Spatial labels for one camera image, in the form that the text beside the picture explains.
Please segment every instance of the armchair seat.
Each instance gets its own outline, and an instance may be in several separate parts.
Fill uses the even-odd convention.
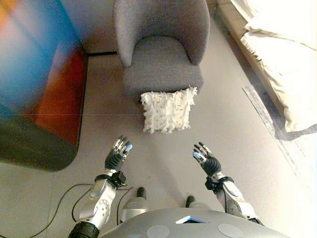
[[[124,71],[125,94],[174,92],[191,86],[199,91],[203,85],[200,67],[193,65],[182,44],[163,36],[145,37],[137,42],[132,64]]]

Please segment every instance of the orange panel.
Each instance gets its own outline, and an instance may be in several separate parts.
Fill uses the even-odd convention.
[[[9,12],[20,0],[0,0],[0,29],[4,25]]]
[[[62,58],[62,53],[57,50],[56,62],[55,58]],[[54,61],[36,124],[76,145],[84,97],[86,54],[78,48],[61,67],[57,67]]]

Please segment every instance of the black shoe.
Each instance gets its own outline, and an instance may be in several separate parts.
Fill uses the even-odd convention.
[[[186,207],[189,208],[189,205],[190,205],[192,202],[195,202],[194,196],[188,196],[188,197],[187,197],[187,200],[186,200]]]
[[[145,191],[145,188],[140,187],[140,188],[138,189],[137,197],[142,197],[142,198],[144,198],[145,200],[147,200],[147,192]]]

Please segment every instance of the black cable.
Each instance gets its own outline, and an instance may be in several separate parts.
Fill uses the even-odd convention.
[[[120,198],[119,202],[118,202],[118,206],[117,206],[117,226],[119,225],[119,206],[120,206],[120,203],[122,201],[122,199],[124,198],[125,195],[127,195],[127,193],[129,191],[131,191],[131,189],[133,189],[133,187],[130,187],[128,189],[120,189],[122,191],[126,191],[125,194],[123,194],[123,196]]]
[[[63,200],[63,198],[66,196],[66,194],[67,194],[71,189],[73,189],[74,187],[81,186],[81,185],[91,185],[91,186],[93,186],[93,184],[90,184],[90,183],[79,183],[79,184],[75,184],[75,185],[73,185],[71,188],[69,188],[69,189],[64,193],[64,195],[61,197],[61,199],[59,200],[58,205],[57,205],[57,208],[56,208],[56,210],[55,210],[55,213],[54,213],[54,215],[53,215],[51,221],[47,224],[47,226],[45,226],[41,231],[39,231],[39,232],[36,233],[35,235],[33,235],[33,236],[31,236],[31,237],[28,237],[28,238],[36,237],[36,236],[38,236],[40,233],[42,233],[43,231],[45,231],[45,230],[51,225],[51,223],[53,222],[53,220],[54,220],[54,218],[55,218],[55,216],[56,216],[56,214],[57,214],[57,211],[58,211],[58,209],[59,209],[60,203],[62,202],[62,200]]]
[[[77,205],[77,203],[90,191],[90,188],[87,190],[87,192],[85,192],[74,204],[73,208],[71,209],[71,218],[73,219],[74,222],[77,222],[75,217],[74,217],[74,210],[75,210],[75,206]]]

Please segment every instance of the white bedsheet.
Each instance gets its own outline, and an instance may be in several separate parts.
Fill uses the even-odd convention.
[[[231,3],[247,22],[252,20],[254,15],[250,6],[248,6],[247,0],[231,0]]]
[[[316,0],[276,0],[270,5],[269,2],[263,1],[264,5],[245,28],[250,32],[296,41],[316,50]]]
[[[317,123],[317,53],[294,41],[246,33],[242,43],[257,56],[285,107],[287,132]]]

